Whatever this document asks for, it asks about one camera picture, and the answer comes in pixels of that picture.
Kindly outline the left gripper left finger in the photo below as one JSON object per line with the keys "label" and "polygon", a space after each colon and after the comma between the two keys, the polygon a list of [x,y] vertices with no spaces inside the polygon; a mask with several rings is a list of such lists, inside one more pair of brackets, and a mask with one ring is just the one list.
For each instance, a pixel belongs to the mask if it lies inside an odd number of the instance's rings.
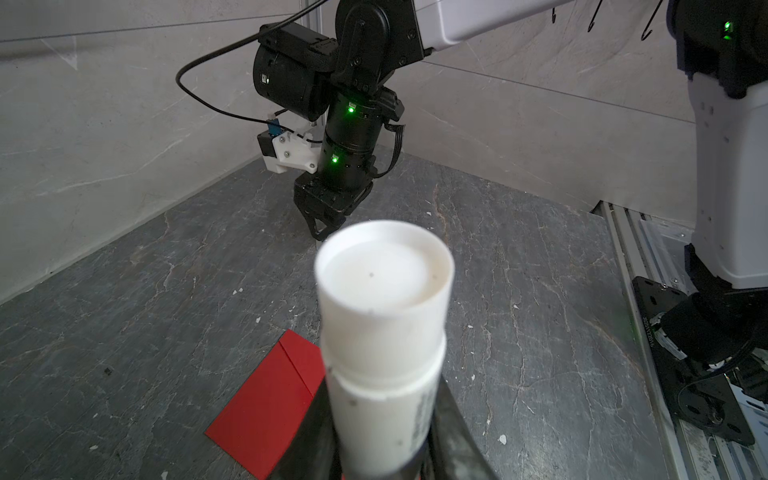
{"label": "left gripper left finger", "polygon": [[326,381],[323,380],[269,480],[340,480],[342,467]]}

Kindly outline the red envelope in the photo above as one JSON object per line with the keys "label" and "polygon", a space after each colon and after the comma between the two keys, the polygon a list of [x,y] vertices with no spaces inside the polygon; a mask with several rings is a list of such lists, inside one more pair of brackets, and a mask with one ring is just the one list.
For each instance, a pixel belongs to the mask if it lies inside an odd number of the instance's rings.
{"label": "red envelope", "polygon": [[205,435],[257,479],[265,479],[294,438],[325,376],[320,348],[288,330]]}

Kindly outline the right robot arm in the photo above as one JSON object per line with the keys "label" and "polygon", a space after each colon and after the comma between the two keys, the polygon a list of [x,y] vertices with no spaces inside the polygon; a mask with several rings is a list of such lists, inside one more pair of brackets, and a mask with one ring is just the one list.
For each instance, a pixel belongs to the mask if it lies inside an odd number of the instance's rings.
{"label": "right robot arm", "polygon": [[[317,239],[340,228],[378,172],[382,129],[404,108],[395,70],[550,8],[547,1],[343,1],[335,36],[297,21],[263,26],[257,92],[313,121],[328,119],[294,200]],[[767,5],[669,1],[667,26],[696,119],[697,217],[685,250],[695,292],[661,319],[686,358],[738,359],[767,345]]]}

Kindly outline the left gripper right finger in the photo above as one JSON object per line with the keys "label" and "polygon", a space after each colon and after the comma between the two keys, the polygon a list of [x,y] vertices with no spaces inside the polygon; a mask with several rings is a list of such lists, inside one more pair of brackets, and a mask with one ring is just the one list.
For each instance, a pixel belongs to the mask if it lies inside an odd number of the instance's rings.
{"label": "left gripper right finger", "polygon": [[444,376],[438,383],[422,478],[498,478],[474,441]]}

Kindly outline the white glue stick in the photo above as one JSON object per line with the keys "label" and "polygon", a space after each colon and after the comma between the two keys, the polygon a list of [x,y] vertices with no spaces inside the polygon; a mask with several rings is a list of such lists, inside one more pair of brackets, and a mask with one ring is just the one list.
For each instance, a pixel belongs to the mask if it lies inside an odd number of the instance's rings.
{"label": "white glue stick", "polygon": [[447,350],[455,264],[417,225],[344,228],[314,263],[320,349],[347,479],[414,479]]}

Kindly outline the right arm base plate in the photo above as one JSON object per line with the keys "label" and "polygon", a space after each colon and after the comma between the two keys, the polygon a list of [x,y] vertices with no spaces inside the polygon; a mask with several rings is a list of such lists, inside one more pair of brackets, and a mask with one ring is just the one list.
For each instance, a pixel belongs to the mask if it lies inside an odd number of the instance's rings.
{"label": "right arm base plate", "polygon": [[632,280],[632,289],[664,402],[672,417],[707,434],[744,446],[753,445],[752,430],[725,376],[709,378],[708,366],[684,356],[662,328],[664,315],[675,309],[684,312],[689,297],[641,276]]}

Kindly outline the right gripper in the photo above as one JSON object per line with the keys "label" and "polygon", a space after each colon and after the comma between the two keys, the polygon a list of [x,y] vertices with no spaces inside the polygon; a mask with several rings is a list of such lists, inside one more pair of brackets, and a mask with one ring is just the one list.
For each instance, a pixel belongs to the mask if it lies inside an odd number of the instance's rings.
{"label": "right gripper", "polygon": [[315,175],[304,173],[294,182],[294,203],[303,215],[309,233],[316,241],[324,240],[325,223],[333,233],[339,230],[373,188],[369,182],[357,190],[334,190]]}

